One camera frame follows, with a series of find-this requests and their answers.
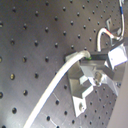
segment metal mount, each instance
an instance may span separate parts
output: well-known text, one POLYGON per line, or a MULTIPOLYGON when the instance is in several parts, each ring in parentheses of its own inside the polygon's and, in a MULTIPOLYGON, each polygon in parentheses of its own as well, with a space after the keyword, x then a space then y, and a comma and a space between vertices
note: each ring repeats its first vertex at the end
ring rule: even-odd
MULTIPOLYGON (((75 54, 77 53, 67 56, 66 61, 73 57, 75 54)), ((78 117, 87 108, 85 97, 93 91, 93 86, 90 84, 88 78, 82 72, 79 62, 76 62, 69 69, 68 78, 75 115, 76 117, 78 117)))

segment metal plate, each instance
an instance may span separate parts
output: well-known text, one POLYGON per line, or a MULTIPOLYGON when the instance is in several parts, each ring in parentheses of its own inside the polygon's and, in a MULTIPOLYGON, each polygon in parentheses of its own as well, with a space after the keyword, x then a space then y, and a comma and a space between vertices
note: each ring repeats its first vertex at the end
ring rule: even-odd
MULTIPOLYGON (((109 17, 112 29, 119 28, 116 0, 0 1, 0 127, 23 128, 65 56, 85 47, 94 51, 97 32, 109 17)), ((101 41, 105 48, 109 38, 103 35, 101 41)), ((107 85, 95 88, 86 112, 75 118, 66 74, 32 128, 107 127, 115 99, 107 85)))

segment screw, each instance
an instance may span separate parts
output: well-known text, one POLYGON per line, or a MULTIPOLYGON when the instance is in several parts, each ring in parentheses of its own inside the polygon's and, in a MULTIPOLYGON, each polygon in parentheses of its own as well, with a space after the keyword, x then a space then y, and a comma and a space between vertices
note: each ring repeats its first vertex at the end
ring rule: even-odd
POLYGON ((80 105, 79 105, 79 110, 81 111, 81 113, 83 113, 85 111, 85 108, 82 103, 80 103, 80 105))

